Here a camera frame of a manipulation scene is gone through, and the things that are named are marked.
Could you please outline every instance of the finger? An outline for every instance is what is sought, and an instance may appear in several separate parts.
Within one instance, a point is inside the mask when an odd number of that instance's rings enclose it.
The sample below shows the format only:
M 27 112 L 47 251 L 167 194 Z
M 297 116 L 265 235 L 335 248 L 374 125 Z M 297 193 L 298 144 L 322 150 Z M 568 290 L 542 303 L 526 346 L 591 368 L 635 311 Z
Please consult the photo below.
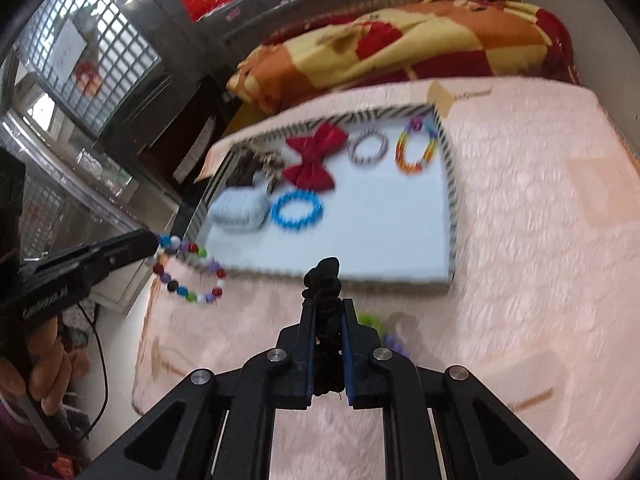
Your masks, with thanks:
M 56 376 L 56 381 L 48 391 L 47 395 L 42 398 L 42 411 L 46 415 L 55 415 L 62 397 L 65 396 L 66 388 L 69 386 L 69 379 L 71 378 L 71 361 L 66 354 L 62 355 L 62 362 L 60 363 L 60 370 Z
M 58 337 L 58 318 L 52 317 L 40 325 L 27 340 L 29 354 L 40 357 L 49 351 Z
M 84 349 L 73 350 L 68 354 L 71 361 L 71 378 L 82 379 L 91 370 L 91 359 Z
M 38 359 L 29 380 L 29 391 L 34 399 L 40 400 L 47 395 L 58 376 L 64 355 L 65 349 L 62 342 L 57 339 L 49 352 Z
M 18 370 L 4 357 L 0 358 L 0 387 L 16 396 L 24 395 L 26 386 Z

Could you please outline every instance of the colorful bead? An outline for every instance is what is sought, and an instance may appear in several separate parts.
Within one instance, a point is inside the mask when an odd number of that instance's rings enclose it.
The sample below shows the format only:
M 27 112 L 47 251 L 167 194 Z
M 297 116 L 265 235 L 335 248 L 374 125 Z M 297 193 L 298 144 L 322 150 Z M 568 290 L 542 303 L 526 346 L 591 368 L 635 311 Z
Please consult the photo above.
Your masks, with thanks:
M 414 132 L 419 132 L 422 129 L 422 119 L 420 117 L 412 117 L 411 120 L 409 120 L 409 127 Z
M 181 245 L 182 241 L 180 240 L 179 236 L 173 235 L 171 237 L 171 248 L 174 251 L 177 251 L 178 249 L 180 249 L 180 245 Z
M 414 126 L 417 126 L 417 121 L 414 121 L 414 119 L 416 118 L 413 118 L 404 132 L 400 134 L 400 136 L 398 137 L 398 143 L 396 144 L 396 165 L 398 166 L 400 171 L 406 174 L 415 174 L 422 171 L 430 162 L 431 157 L 436 150 L 436 144 L 438 142 L 438 136 L 436 132 L 429 125 L 420 120 L 420 129 L 426 127 L 428 130 L 429 143 L 427 144 L 427 147 L 424 150 L 424 153 L 422 154 L 420 160 L 414 162 L 413 164 L 407 163 L 407 161 L 404 160 L 404 146 L 407 142 L 407 139 L 409 138 L 409 132 L 411 130 L 414 130 Z
M 191 303 L 215 303 L 216 298 L 222 296 L 222 286 L 225 284 L 223 278 L 226 276 L 226 270 L 220 266 L 220 263 L 214 259 L 213 255 L 209 256 L 204 247 L 198 247 L 194 242 L 183 241 L 177 235 L 156 234 L 156 238 L 160 245 L 156 252 L 158 258 L 150 259 L 148 263 L 152 266 L 153 272 L 160 277 L 160 281 L 166 284 L 168 292 L 175 292 Z M 186 286 L 180 285 L 177 280 L 174 280 L 168 272 L 165 272 L 164 266 L 160 263 L 159 255 L 162 252 L 164 254 L 175 254 L 178 251 L 194 255 L 189 256 L 186 260 L 186 263 L 190 266 L 200 270 L 209 269 L 211 272 L 216 273 L 218 282 L 211 292 L 204 294 L 191 292 Z
M 404 349 L 404 346 L 402 346 L 402 343 L 399 342 L 399 341 L 396 341 L 389 334 L 385 335 L 384 341 L 382 342 L 382 346 L 385 346 L 385 347 L 389 348 L 390 350 L 393 350 L 394 352 L 402 354 L 405 357 L 409 357 L 407 355 L 406 350 Z
M 160 235 L 160 245 L 165 249 L 171 247 L 171 237 L 169 235 Z

